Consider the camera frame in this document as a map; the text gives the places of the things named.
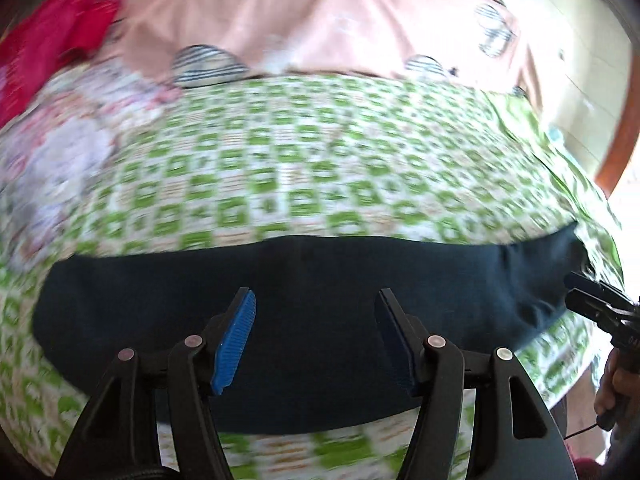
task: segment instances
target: green patterned bedsheet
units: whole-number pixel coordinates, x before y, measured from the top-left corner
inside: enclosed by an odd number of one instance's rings
[[[622,284],[603,196],[540,132],[523,98],[446,84],[283,76],[187,91],[130,139],[57,242],[16,275],[0,267],[0,426],[52,473],[85,402],[42,357],[31,313],[50,265],[97,255],[243,244],[285,234],[504,243],[579,220],[596,274]],[[518,356],[548,404],[593,357],[590,323],[566,314]],[[452,477],[464,475],[465,398]],[[237,479],[391,478],[415,413],[283,437],[223,435]],[[164,459],[171,439],[161,429]]]

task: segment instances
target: wooden frame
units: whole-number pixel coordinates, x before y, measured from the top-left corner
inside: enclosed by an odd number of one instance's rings
[[[609,146],[607,156],[596,176],[596,184],[609,198],[624,173],[640,134],[640,54],[631,63],[626,103],[618,129]]]

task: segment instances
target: black cable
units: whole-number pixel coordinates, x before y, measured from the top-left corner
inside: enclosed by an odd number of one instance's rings
[[[104,473],[90,480],[181,480],[182,476],[174,469],[165,466],[134,466],[118,472]]]
[[[596,422],[595,424],[589,426],[588,428],[584,428],[583,430],[580,431],[576,431],[575,433],[572,433],[571,435],[567,435],[563,440],[567,440],[569,438],[571,438],[572,436],[576,436],[576,435],[580,435],[581,433],[586,433],[589,430],[592,430],[593,428],[597,428],[598,423]]]

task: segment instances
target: black clamp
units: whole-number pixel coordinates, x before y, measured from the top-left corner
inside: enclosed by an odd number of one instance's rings
[[[255,296],[238,290],[224,314],[171,350],[121,350],[85,406],[54,480],[233,480],[207,398],[231,384],[255,319]],[[167,389],[180,472],[161,465],[154,390]]]
[[[396,380],[422,397],[398,480],[449,477],[464,388],[476,390],[466,480],[576,479],[558,427],[509,349],[459,350],[406,315],[388,288],[376,298],[375,315]]]
[[[374,305],[399,383],[422,407],[399,480],[446,480],[464,388],[476,390],[467,480],[575,480],[562,437],[517,358],[460,351],[406,316],[391,290]],[[54,480],[233,480],[209,411],[235,374],[255,317],[247,288],[198,335],[156,354],[120,351],[65,447]],[[161,465],[154,389],[168,390],[180,472]]]
[[[564,300],[576,314],[594,321],[611,336],[611,344],[620,349],[618,366],[632,373],[640,372],[640,306],[624,292],[604,282],[595,282],[572,272],[564,279],[569,289]],[[612,430],[617,420],[625,416],[629,398],[616,395],[616,405],[597,418],[598,426]]]

